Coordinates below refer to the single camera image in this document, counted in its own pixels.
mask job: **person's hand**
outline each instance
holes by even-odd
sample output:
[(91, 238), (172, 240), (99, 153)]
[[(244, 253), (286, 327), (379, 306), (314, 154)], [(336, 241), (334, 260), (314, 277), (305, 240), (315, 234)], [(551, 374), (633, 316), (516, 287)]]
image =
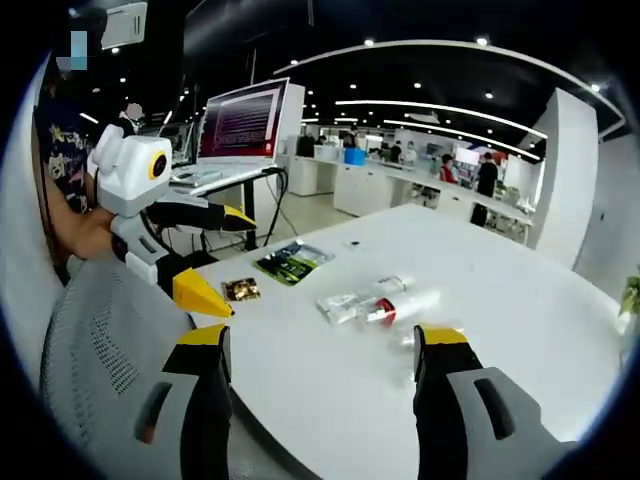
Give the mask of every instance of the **person's hand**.
[(73, 254), (89, 260), (111, 251), (111, 220), (114, 215), (103, 208), (81, 215), (74, 235)]

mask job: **laptop screen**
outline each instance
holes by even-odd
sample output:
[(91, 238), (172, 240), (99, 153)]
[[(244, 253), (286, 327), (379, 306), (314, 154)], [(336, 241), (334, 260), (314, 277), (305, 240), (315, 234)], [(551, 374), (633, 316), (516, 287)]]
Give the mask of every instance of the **laptop screen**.
[(198, 158), (273, 158), (288, 83), (271, 80), (210, 98)]

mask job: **black ceiling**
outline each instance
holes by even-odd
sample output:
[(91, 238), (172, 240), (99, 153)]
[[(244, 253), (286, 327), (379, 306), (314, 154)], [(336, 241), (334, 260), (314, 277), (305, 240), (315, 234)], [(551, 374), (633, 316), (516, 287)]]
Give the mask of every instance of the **black ceiling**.
[[(127, 2), (92, 3), (108, 7)], [(258, 82), (273, 78), (273, 72), (292, 59), (362, 45), (365, 38), (472, 42), (482, 35), (492, 45), (539, 58), (587, 83), (611, 86), (611, 72), (585, 35), (589, 26), (578, 7), (572, 1), (532, 0), (150, 0), (144, 43), (125, 46), (118, 55), (102, 54), (95, 62), (100, 65), (96, 70), (101, 71), (101, 94), (88, 96), (86, 109), (103, 118), (128, 95), (142, 104), (149, 121), (161, 122), (169, 110), (174, 111), (173, 121), (186, 121), (201, 112), (206, 98), (249, 83), (254, 52)], [(477, 50), (370, 49), (299, 65), (283, 75), (314, 91), (313, 98), (307, 98), (305, 117), (315, 117), (317, 111), (322, 123), (333, 123), (341, 112), (366, 115), (367, 125), (409, 120), (404, 113), (427, 113), (334, 105), (336, 100), (373, 99), (461, 107), (533, 126), (556, 86), (593, 104), (601, 130), (617, 120), (573, 83), (520, 60)], [(125, 84), (119, 83), (120, 76), (127, 77)], [(415, 82), (422, 88), (415, 89)], [(355, 90), (349, 88), (352, 83)], [(190, 93), (179, 102), (185, 87)], [(493, 99), (484, 97), (487, 90)], [(611, 91), (602, 93), (611, 97)], [(443, 126), (507, 144), (517, 145), (525, 136), (521, 130), (477, 117), (437, 113)], [(452, 120), (451, 125), (444, 119)]]

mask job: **cable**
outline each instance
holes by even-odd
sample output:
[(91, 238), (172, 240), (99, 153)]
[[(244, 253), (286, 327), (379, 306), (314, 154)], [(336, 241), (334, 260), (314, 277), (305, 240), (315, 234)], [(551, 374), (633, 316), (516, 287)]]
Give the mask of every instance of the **cable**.
[(269, 168), (265, 170), (266, 172), (277, 172), (278, 176), (283, 178), (282, 180), (282, 192), (280, 193), (280, 198), (277, 200), (276, 203), (276, 211), (273, 214), (273, 219), (271, 220), (271, 225), (269, 226), (269, 233), (267, 233), (267, 238), (264, 241), (264, 244), (262, 245), (263, 247), (266, 247), (267, 244), (269, 243), (269, 239), (271, 238), (271, 235), (273, 234), (273, 230), (276, 227), (276, 222), (278, 220), (278, 214), (280, 213), (280, 206), (282, 204), (282, 199), (284, 198), (284, 194), (287, 192), (288, 188), (289, 188), (289, 174), (287, 173), (286, 170), (282, 169), (282, 168)]
[[(269, 191), (271, 192), (271, 196), (277, 202), (278, 200), (276, 199), (276, 194), (273, 193), (273, 189), (271, 188), (271, 185), (269, 184), (269, 180), (268, 179), (267, 179), (267, 187), (269, 187)], [(289, 224), (289, 226), (291, 227), (291, 230), (293, 230), (293, 233), (297, 237), (299, 235), (299, 233), (296, 230), (296, 227), (291, 222), (291, 220), (289, 220), (289, 218), (285, 215), (284, 210), (280, 209), (280, 215), (282, 215), (282, 218), (284, 218), (285, 221)]]

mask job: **white pillar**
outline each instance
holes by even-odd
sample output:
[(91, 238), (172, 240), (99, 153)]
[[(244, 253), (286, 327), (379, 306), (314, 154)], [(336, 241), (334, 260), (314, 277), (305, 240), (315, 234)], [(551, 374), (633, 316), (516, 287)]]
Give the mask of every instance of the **white pillar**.
[(598, 173), (596, 112), (556, 89), (538, 125), (549, 138), (528, 245), (573, 269), (589, 223)]

